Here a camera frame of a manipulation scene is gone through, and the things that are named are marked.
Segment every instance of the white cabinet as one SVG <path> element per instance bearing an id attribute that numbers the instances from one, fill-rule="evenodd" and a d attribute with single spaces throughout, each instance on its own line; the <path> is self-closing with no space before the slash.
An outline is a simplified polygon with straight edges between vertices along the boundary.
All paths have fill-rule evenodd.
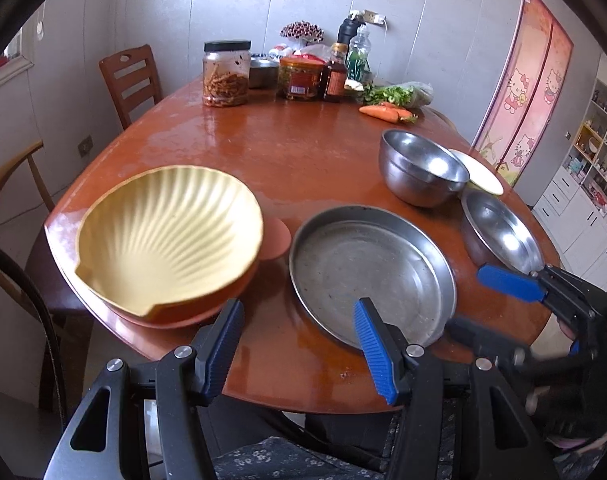
<path id="1" fill-rule="evenodd" d="M 592 201 L 585 193 L 582 191 L 575 193 L 563 213 L 559 215 L 555 229 L 552 232 L 559 245 L 557 250 L 565 253 L 579 238 L 579 235 L 590 226 L 590 222 L 597 218 L 598 214 Z"/>
<path id="2" fill-rule="evenodd" d="M 599 287 L 601 290 L 607 290 L 607 249 L 587 270 L 583 279 Z"/>
<path id="3" fill-rule="evenodd" d="M 546 197 L 542 196 L 538 200 L 535 207 L 533 207 L 533 215 L 535 215 L 539 223 L 547 229 L 548 233 L 554 237 L 559 215 L 554 210 L 554 207 L 550 205 L 550 202 L 548 202 Z"/>
<path id="4" fill-rule="evenodd" d="M 572 273 L 583 276 L 607 249 L 607 225 L 595 214 L 588 227 L 564 252 Z"/>
<path id="5" fill-rule="evenodd" d="M 548 199 L 548 202 L 558 214 L 562 214 L 563 210 L 570 202 L 568 197 L 566 197 L 566 195 L 559 189 L 559 186 L 557 186 L 554 181 L 548 185 L 546 190 L 543 192 L 543 196 Z"/>
<path id="6" fill-rule="evenodd" d="M 570 176 L 570 173 L 568 173 L 563 166 L 557 170 L 557 173 L 552 181 L 559 187 L 568 201 L 574 197 L 575 193 L 579 189 L 579 184 L 577 184 L 577 181 Z"/>

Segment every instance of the blue gripper pad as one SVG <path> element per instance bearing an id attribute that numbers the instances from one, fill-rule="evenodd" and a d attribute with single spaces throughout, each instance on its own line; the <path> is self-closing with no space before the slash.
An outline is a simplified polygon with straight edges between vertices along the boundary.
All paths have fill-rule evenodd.
<path id="1" fill-rule="evenodd" d="M 224 389 L 243 328 L 242 302 L 228 300 L 197 354 L 197 368 L 203 373 L 201 394 L 209 401 Z"/>
<path id="2" fill-rule="evenodd" d="M 545 291 L 534 278 L 501 267 L 484 265 L 477 271 L 477 279 L 488 288 L 529 303 L 545 297 Z"/>
<path id="3" fill-rule="evenodd" d="M 366 306 L 364 302 L 369 302 L 370 305 Z M 373 377 L 377 393 L 385 398 L 388 405 L 393 405 L 397 400 L 399 392 L 394 385 L 394 378 L 392 376 L 392 360 L 390 359 L 388 352 L 379 336 L 375 323 L 368 313 L 369 307 L 375 308 L 372 301 L 367 298 L 362 298 L 355 303 L 354 318 L 355 318 L 355 330 L 365 360 L 368 363 L 370 369 L 370 375 Z M 381 318 L 379 318 L 383 330 L 386 330 Z"/>

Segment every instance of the jar label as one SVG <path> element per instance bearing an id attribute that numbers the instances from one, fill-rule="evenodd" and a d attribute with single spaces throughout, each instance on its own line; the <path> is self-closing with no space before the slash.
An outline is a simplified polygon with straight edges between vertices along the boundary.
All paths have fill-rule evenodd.
<path id="1" fill-rule="evenodd" d="M 305 95 L 312 86 L 312 75 L 298 72 L 290 75 L 290 93 Z"/>
<path id="2" fill-rule="evenodd" d="M 344 85 L 346 84 L 346 73 L 345 72 L 330 72 L 330 78 L 328 79 L 328 95 L 343 95 Z"/>

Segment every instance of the electrical outlet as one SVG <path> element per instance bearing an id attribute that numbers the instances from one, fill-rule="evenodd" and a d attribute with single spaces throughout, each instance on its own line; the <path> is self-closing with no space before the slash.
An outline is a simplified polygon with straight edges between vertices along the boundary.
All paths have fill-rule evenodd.
<path id="1" fill-rule="evenodd" d="M 365 10 L 363 12 L 363 20 L 366 23 L 375 23 L 375 16 L 377 15 L 376 12 L 373 12 L 372 10 Z"/>
<path id="2" fill-rule="evenodd" d="M 84 156 L 88 155 L 88 153 L 90 153 L 90 150 L 93 147 L 93 143 L 92 143 L 92 137 L 88 136 L 86 137 L 84 140 L 82 140 L 82 142 L 79 143 L 79 145 L 77 145 L 77 149 L 79 150 L 79 156 L 81 158 L 84 158 Z"/>
<path id="3" fill-rule="evenodd" d="M 363 20 L 366 23 L 372 23 L 373 25 L 385 24 L 385 16 L 383 14 L 373 12 L 372 10 L 365 10 L 363 12 Z"/>

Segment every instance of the orange plate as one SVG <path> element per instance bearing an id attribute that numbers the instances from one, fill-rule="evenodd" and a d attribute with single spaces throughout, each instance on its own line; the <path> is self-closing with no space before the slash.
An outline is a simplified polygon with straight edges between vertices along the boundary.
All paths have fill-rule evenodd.
<path id="1" fill-rule="evenodd" d="M 260 253 L 248 270 L 235 282 L 201 298 L 184 303 L 165 306 L 153 311 L 151 316 L 136 317 L 119 310 L 106 301 L 106 305 L 117 316 L 148 328 L 181 328 L 194 325 L 215 316 L 231 298 L 238 298 L 257 272 L 260 261 L 276 260 L 290 248 L 292 235 L 288 226 L 279 218 L 264 217 L 264 234 Z"/>

